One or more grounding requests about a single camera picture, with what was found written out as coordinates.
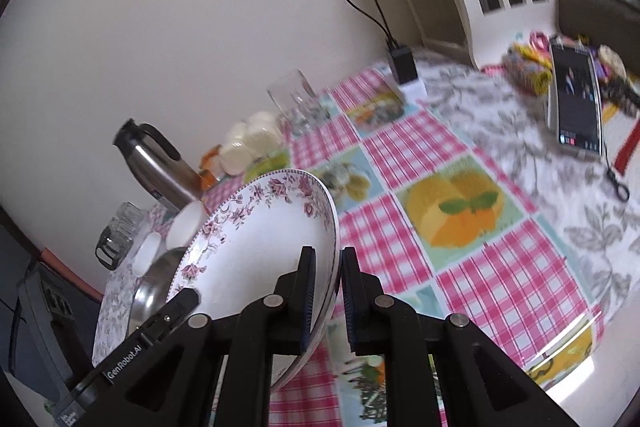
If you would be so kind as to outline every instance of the table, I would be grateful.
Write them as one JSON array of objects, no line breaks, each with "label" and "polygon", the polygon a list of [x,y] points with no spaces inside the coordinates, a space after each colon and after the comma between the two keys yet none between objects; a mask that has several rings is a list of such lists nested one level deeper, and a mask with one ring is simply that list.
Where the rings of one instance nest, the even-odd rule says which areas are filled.
[{"label": "table", "polygon": [[[504,79],[416,56],[429,105],[402,107],[377,64],[324,93],[331,120],[286,136],[286,162],[321,179],[347,169],[335,196],[340,241],[362,270],[420,313],[469,315],[548,389],[590,356],[637,286],[640,209],[614,205],[604,166],[543,149],[532,102]],[[222,182],[205,203],[217,208],[243,182]],[[563,190],[571,197],[559,198]],[[166,232],[161,208],[150,223]],[[94,363],[124,338],[132,257],[108,282]],[[272,425],[383,421],[383,365],[351,356],[342,314],[338,296],[325,340],[272,395]]]}]

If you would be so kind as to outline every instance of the checkered pattern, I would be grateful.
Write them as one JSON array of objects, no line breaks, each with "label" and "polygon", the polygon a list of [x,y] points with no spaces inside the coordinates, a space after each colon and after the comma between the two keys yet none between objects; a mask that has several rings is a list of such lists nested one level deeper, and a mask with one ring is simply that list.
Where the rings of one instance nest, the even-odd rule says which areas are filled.
[{"label": "checkered pattern", "polygon": [[532,219],[437,280],[449,308],[522,367],[587,310],[564,258]]},{"label": "checkered pattern", "polygon": [[340,245],[356,249],[360,269],[379,277],[386,293],[399,294],[431,279],[411,224],[391,194],[340,216]]},{"label": "checkered pattern", "polygon": [[242,187],[242,176],[228,178],[220,185],[215,185],[208,190],[202,198],[202,202],[209,212],[214,213],[218,207],[240,187]]},{"label": "checkered pattern", "polygon": [[271,395],[269,423],[272,427],[342,426],[329,352],[324,344],[287,385]]},{"label": "checkered pattern", "polygon": [[357,107],[389,88],[378,70],[369,68],[362,73],[350,76],[340,86],[331,90],[335,102],[344,111]]},{"label": "checkered pattern", "polygon": [[595,335],[593,335],[596,339],[596,344],[599,344],[602,340],[602,336],[604,335],[604,313],[602,313],[602,308],[599,304],[596,304],[591,310],[591,315],[593,316],[593,330],[595,331]]},{"label": "checkered pattern", "polygon": [[363,144],[391,190],[416,181],[468,150],[425,110],[366,138]]},{"label": "checkered pattern", "polygon": [[486,152],[479,147],[475,147],[473,151],[484,166],[495,175],[496,181],[509,189],[511,194],[513,194],[513,196],[515,196],[515,198],[520,202],[527,214],[533,214],[538,210],[524,190],[513,183],[511,178],[508,177],[500,167],[498,167],[496,162]]},{"label": "checkered pattern", "polygon": [[345,115],[325,123],[291,143],[291,163],[310,169],[358,143],[358,134]]}]

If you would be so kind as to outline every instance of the plate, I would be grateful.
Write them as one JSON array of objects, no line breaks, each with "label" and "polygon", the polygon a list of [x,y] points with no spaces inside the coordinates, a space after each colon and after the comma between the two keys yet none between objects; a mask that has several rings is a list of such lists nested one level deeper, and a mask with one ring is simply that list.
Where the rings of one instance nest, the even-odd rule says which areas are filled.
[{"label": "plate", "polygon": [[240,188],[211,214],[187,249],[167,296],[200,293],[193,313],[234,315],[273,292],[278,277],[295,271],[304,246],[316,249],[316,285],[309,346],[298,357],[276,356],[272,388],[287,383],[319,344],[334,309],[339,263],[338,216],[314,175],[282,169]]}]

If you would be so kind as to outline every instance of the screw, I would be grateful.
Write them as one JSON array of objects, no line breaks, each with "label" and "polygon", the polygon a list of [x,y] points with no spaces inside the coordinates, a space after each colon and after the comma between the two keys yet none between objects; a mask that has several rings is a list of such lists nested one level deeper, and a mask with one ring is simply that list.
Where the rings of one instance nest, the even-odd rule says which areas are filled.
[{"label": "screw", "polygon": [[391,308],[394,305],[394,298],[391,295],[378,295],[374,302],[381,308]]},{"label": "screw", "polygon": [[281,296],[272,293],[271,295],[267,295],[262,302],[269,308],[277,308],[284,302],[284,299]]},{"label": "screw", "polygon": [[449,316],[449,320],[457,328],[464,328],[469,324],[469,317],[463,313],[453,313]]},{"label": "screw", "polygon": [[195,315],[191,315],[187,324],[193,328],[194,330],[203,328],[209,322],[209,316],[204,313],[196,313]]}]

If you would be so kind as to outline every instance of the stainless steel bowl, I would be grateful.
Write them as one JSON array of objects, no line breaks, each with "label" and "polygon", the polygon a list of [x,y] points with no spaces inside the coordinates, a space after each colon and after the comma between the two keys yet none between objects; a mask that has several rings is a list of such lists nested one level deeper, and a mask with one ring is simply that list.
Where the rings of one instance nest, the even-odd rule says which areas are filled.
[{"label": "stainless steel bowl", "polygon": [[167,250],[154,261],[140,279],[129,313],[127,335],[133,333],[166,303],[175,271],[187,251],[185,247]]}]

